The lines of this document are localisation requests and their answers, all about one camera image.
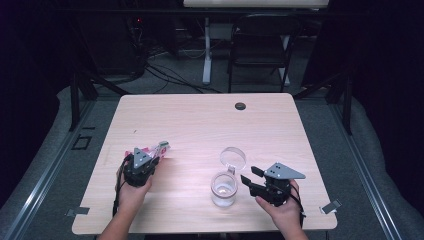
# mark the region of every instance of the light wood surface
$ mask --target light wood surface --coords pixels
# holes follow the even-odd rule
[[[245,110],[236,110],[243,102]],[[251,173],[281,162],[303,174],[298,180],[307,217],[304,229],[332,229],[334,213],[322,214],[330,202],[294,101],[289,94],[128,95],[121,98],[81,207],[87,215],[75,218],[76,234],[98,234],[112,218],[115,173],[124,152],[134,147],[170,143],[157,166],[153,186],[134,220],[134,233],[211,233],[277,230],[241,184],[265,179]],[[238,147],[247,158],[236,171],[235,203],[220,208],[211,200],[211,179],[227,169],[219,160],[226,147]]]
[[[184,0],[185,7],[326,8],[328,0]]]

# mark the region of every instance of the glass cup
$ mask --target glass cup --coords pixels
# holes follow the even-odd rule
[[[235,170],[242,170],[246,166],[246,156],[240,149],[228,147],[222,151],[220,160],[228,168],[228,171],[220,172],[212,178],[212,201],[218,207],[228,207],[236,199]]]
[[[231,206],[236,200],[237,181],[230,172],[221,172],[212,178],[212,201],[218,207]]]

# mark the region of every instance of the wrist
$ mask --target wrist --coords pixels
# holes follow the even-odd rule
[[[141,199],[123,199],[119,203],[118,211],[135,212],[135,214],[143,205],[144,197]]]
[[[124,217],[135,217],[139,210],[139,206],[119,206],[118,213]]]
[[[281,231],[281,233],[283,234],[285,240],[308,239],[308,237],[306,236],[306,234],[305,234],[305,232],[303,231],[302,228],[294,228],[294,229],[290,229],[288,231]]]
[[[118,212],[113,218],[114,220],[120,222],[121,224],[129,228],[136,215],[137,215],[137,212],[130,211],[129,209],[125,209],[125,208],[124,209],[119,208]]]

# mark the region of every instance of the clear glass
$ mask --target clear glass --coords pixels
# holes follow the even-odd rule
[[[221,172],[212,178],[212,201],[218,207],[231,206],[236,200],[237,181],[230,172]]]

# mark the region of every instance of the human arm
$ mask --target human arm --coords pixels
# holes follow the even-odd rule
[[[97,239],[127,239],[131,223],[143,205],[144,197],[151,186],[152,176],[142,187],[136,188],[124,183],[119,190],[119,209]]]
[[[293,188],[299,190],[295,180],[290,180],[290,184]],[[294,197],[299,198],[298,191],[295,189],[291,190],[291,194]],[[265,201],[263,198],[257,196],[256,202],[261,206],[265,212],[267,212],[274,222],[275,226],[280,230],[286,240],[304,240],[308,239],[305,232],[300,226],[300,206],[297,202],[289,197],[287,202],[279,207],[275,207]]]

